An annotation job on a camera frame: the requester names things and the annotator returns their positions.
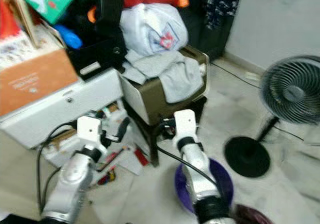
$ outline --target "white wall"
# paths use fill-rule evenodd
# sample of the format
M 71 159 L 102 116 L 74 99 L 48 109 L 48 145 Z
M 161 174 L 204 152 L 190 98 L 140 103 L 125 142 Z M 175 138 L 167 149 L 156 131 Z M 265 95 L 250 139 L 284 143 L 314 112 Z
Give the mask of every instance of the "white wall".
M 320 0 L 240 0 L 226 52 L 263 69 L 285 57 L 320 56 Z

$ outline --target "gray cloth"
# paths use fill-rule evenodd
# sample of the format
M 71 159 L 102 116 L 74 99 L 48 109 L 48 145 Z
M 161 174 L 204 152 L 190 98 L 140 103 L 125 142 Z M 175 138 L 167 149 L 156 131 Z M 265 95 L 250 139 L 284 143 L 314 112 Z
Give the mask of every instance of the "gray cloth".
M 125 68 L 122 76 L 140 85 L 146 82 L 146 76 L 143 75 L 139 70 L 135 69 L 129 62 L 124 62 L 122 66 Z
M 143 84 L 147 79 L 159 77 L 167 103 L 177 103 L 192 96 L 203 86 L 199 63 L 178 51 L 165 51 L 151 56 L 140 56 L 130 50 L 125 78 Z

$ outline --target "label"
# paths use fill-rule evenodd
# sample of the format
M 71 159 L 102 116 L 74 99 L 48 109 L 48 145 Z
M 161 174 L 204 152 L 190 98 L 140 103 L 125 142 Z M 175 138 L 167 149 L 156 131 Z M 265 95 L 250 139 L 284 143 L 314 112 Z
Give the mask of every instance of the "label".
M 81 75 L 87 75 L 88 73 L 93 72 L 93 71 L 95 71 L 95 70 L 97 70 L 99 68 L 101 68 L 101 65 L 99 64 L 99 62 L 96 61 L 96 62 L 86 66 L 85 68 L 82 68 L 80 70 L 80 74 Z
M 38 89 L 36 86 L 38 85 L 38 82 L 39 76 L 36 72 L 33 72 L 27 76 L 9 82 L 8 85 L 18 91 L 37 93 Z
M 179 38 L 169 23 L 165 25 L 161 36 L 154 30 L 149 32 L 149 43 L 154 53 L 163 50 L 174 50 L 178 41 Z

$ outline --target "wire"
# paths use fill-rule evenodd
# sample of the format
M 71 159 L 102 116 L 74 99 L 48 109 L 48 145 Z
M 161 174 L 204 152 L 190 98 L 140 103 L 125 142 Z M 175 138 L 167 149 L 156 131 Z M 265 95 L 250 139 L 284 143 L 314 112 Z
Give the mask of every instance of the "wire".
M 235 78 L 237 78 L 237 79 L 239 79 L 239 80 L 243 81 L 244 83 L 247 83 L 248 85 L 250 85 L 250 86 L 252 86 L 252 87 L 255 87 L 255 88 L 260 89 L 260 87 L 259 87 L 259 86 L 254 85 L 254 84 L 252 84 L 252 83 L 250 83 L 250 82 L 248 82 L 248 81 L 246 81 L 246 80 L 242 79 L 241 77 L 237 76 L 236 74 L 233 74 L 231 71 L 228 71 L 228 70 L 224 69 L 223 67 L 221 67 L 221 66 L 219 66 L 219 65 L 215 64 L 214 62 L 211 62 L 211 64 L 212 64 L 212 65 L 214 65 L 214 66 L 216 66 L 216 67 L 218 67 L 218 68 L 220 68 L 220 69 L 222 69 L 222 70 L 224 70 L 226 73 L 229 73 L 230 75 L 232 75 L 232 76 L 234 76 Z
M 167 156 L 176 159 L 177 161 L 181 162 L 182 164 L 185 164 L 186 166 L 190 167 L 192 170 L 196 171 L 197 173 L 199 173 L 201 176 L 203 176 L 204 178 L 206 178 L 209 182 L 211 182 L 213 185 L 215 185 L 216 187 L 218 187 L 217 183 L 212 180 L 207 174 L 205 174 L 202 170 L 196 168 L 194 165 L 190 164 L 189 162 L 183 160 L 182 158 L 162 149 L 159 146 L 156 146 L 156 148 L 159 150 L 159 152 L 162 152 L 163 154 L 166 154 Z
M 63 126 L 73 126 L 74 123 L 73 122 L 66 122 L 66 123 L 62 123 L 60 125 L 58 125 L 56 128 L 54 128 L 50 134 L 48 135 L 48 137 L 46 138 L 46 140 L 41 143 L 40 145 L 40 149 L 37 153 L 37 157 L 36 157 L 36 193 L 37 193 L 37 201 L 38 201 L 38 208 L 39 208 L 39 213 L 41 214 L 45 203 L 43 203 L 43 199 L 41 198 L 41 170 L 40 170 L 40 159 L 41 159 L 41 154 L 42 151 L 44 150 L 45 146 L 48 145 L 50 143 L 50 141 L 52 140 L 52 135 L 61 127 Z
M 44 190 L 43 190 L 43 198 L 42 198 L 42 203 L 43 205 L 45 205 L 45 203 L 47 202 L 47 192 L 48 192 L 48 187 L 49 187 L 49 183 L 51 181 L 51 179 L 55 176 L 55 174 L 57 174 L 60 171 L 60 167 L 55 169 L 51 175 L 48 177 L 48 179 L 46 180 L 45 186 L 44 186 Z
M 287 133 L 287 134 L 289 134 L 289 135 L 291 135 L 291 136 L 293 136 L 293 137 L 295 137 L 295 138 L 297 138 L 297 139 L 299 139 L 299 140 L 301 140 L 301 141 L 303 141 L 303 142 L 305 141 L 305 139 L 303 139 L 303 138 L 301 138 L 300 136 L 297 136 L 297 135 L 295 135 L 295 134 L 293 134 L 293 133 L 291 133 L 291 132 L 289 132 L 289 131 L 280 129 L 279 127 L 276 127 L 276 126 L 274 126 L 274 128 L 275 128 L 275 129 L 278 129 L 280 132 Z
M 242 79 L 241 77 L 237 76 L 236 74 L 233 74 L 232 72 L 230 72 L 230 71 L 228 71 L 228 70 L 224 69 L 223 67 L 221 67 L 221 66 L 219 66 L 219 65 L 215 64 L 214 62 L 212 62 L 211 64 L 212 64 L 212 65 L 214 65 L 214 66 L 216 66 L 216 67 L 218 67 L 218 68 L 220 68 L 220 69 L 222 69 L 222 70 L 224 70 L 226 73 L 229 73 L 230 75 L 232 75 L 232 76 L 234 76 L 235 78 L 237 78 L 237 79 L 239 79 L 239 80 L 243 81 L 244 83 L 247 83 L 248 85 L 250 85 L 250 86 L 252 86 L 252 87 L 255 87 L 255 88 L 260 89 L 260 87 L 259 87 L 259 86 L 253 85 L 252 83 L 250 83 L 250 82 L 248 82 L 248 81 L 246 81 L 246 80 Z M 301 140 L 301 141 L 303 141 L 303 142 L 305 141 L 305 140 L 304 140 L 303 138 L 301 138 L 300 136 L 297 136 L 297 135 L 295 135 L 295 134 L 293 134 L 293 133 L 291 133 L 291 132 L 289 132 L 289 131 L 286 131 L 286 130 L 280 129 L 279 127 L 276 127 L 276 126 L 274 126 L 274 128 L 275 128 L 275 129 L 278 129 L 280 132 L 287 133 L 287 134 L 289 134 L 289 135 L 291 135 L 291 136 L 293 136 L 293 137 L 295 137 L 295 138 L 297 138 L 297 139 L 299 139 L 299 140 Z

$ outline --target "orange box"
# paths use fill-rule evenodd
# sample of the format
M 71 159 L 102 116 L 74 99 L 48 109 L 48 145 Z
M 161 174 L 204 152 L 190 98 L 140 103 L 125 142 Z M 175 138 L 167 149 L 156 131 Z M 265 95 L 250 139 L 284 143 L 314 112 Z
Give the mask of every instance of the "orange box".
M 0 116 L 78 80 L 64 49 L 0 71 Z

